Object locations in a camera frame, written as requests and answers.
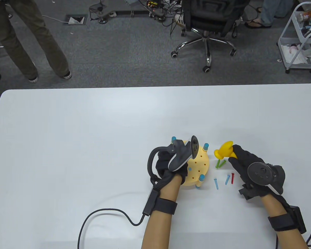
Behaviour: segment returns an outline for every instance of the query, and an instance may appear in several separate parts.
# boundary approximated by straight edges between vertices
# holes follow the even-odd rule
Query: hand
[[[270,190],[267,186],[261,186],[254,183],[250,177],[248,176],[248,167],[255,162],[265,163],[261,158],[256,155],[243,150],[239,145],[233,145],[233,152],[237,156],[237,159],[234,157],[230,157],[228,161],[234,167],[234,169],[240,174],[242,181],[245,183],[243,185],[243,189],[239,192],[241,195],[248,200],[255,196],[265,196],[273,191]]]
[[[156,170],[158,171],[158,174],[161,179],[167,178],[167,177],[174,177],[175,174],[179,174],[182,176],[182,183],[184,184],[185,177],[188,175],[188,163],[185,163],[180,169],[178,169],[175,172],[171,172],[168,170],[168,164],[174,154],[170,154],[166,151],[161,151],[158,153],[158,161],[155,165]]]

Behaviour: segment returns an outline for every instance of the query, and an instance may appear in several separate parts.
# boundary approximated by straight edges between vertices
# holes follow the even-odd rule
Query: sneaker
[[[183,20],[183,13],[182,14],[176,14],[174,16],[174,22],[176,22],[178,26],[185,28],[185,22]]]
[[[36,76],[35,78],[29,79],[31,83],[36,83],[38,81],[38,77]]]
[[[69,71],[65,76],[62,76],[64,79],[69,80],[73,75],[71,74],[71,71]]]

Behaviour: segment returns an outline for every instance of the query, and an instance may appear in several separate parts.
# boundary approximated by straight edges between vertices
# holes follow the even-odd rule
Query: chrome chair base
[[[213,40],[213,41],[217,41],[219,43],[224,43],[224,44],[228,44],[232,47],[232,50],[230,51],[230,56],[235,56],[236,54],[236,47],[234,46],[233,43],[231,43],[230,41],[225,41],[225,40],[219,40],[219,39],[215,39],[215,38],[211,38],[209,35],[210,35],[210,32],[209,31],[204,31],[203,33],[201,33],[200,31],[196,30],[196,29],[191,29],[191,31],[197,33],[200,35],[200,37],[198,38],[195,38],[195,39],[192,39],[192,40],[189,40],[189,41],[185,41],[183,43],[181,43],[179,46],[176,47],[176,49],[171,52],[171,56],[173,58],[176,58],[177,55],[178,55],[178,52],[181,48],[187,46],[187,45],[190,45],[190,44],[193,44],[193,43],[196,43],[196,42],[199,42],[199,41],[203,41],[204,44],[205,44],[205,49],[206,49],[206,66],[203,67],[203,71],[205,73],[209,72],[210,71],[210,68],[211,68],[211,62],[212,62],[212,56],[211,56],[211,52],[210,52],[210,46],[209,46],[209,40]],[[185,36],[185,30],[182,30],[181,31],[181,36]]]

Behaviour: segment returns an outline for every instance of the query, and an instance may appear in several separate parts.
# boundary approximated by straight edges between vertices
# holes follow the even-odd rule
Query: green peg
[[[219,163],[220,163],[220,159],[219,159],[219,160],[218,160],[218,162],[217,162],[216,169],[218,169],[218,168],[219,168]]]
[[[225,164],[226,164],[226,160],[223,160],[223,162],[219,165],[219,168],[221,168]]]

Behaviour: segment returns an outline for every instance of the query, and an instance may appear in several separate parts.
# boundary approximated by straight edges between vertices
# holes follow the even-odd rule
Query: paper
[[[297,45],[297,49],[293,46],[289,47],[288,45],[281,45],[281,49],[283,51],[283,55],[287,63],[291,63],[293,58],[296,55],[296,52],[300,49],[300,44]],[[311,57],[311,49],[301,50],[296,59],[294,60],[293,64],[307,64],[308,58]]]
[[[68,22],[68,24],[83,24],[84,23],[84,17],[81,19],[81,18],[78,18],[78,17],[71,17],[70,19],[69,19],[69,22]]]

